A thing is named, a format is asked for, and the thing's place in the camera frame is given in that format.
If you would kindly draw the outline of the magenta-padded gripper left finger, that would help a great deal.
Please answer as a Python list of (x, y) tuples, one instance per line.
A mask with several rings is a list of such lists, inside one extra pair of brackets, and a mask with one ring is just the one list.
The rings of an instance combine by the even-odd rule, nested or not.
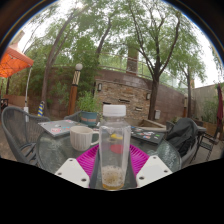
[(77, 159), (68, 158), (55, 174), (80, 187), (88, 188), (93, 174), (98, 145), (88, 149)]

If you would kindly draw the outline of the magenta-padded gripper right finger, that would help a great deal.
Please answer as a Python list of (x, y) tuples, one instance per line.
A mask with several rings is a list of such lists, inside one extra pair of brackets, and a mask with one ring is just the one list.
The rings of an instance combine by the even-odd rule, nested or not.
[(157, 155), (149, 156), (134, 145), (130, 146), (130, 159), (138, 188), (144, 187), (172, 173)]

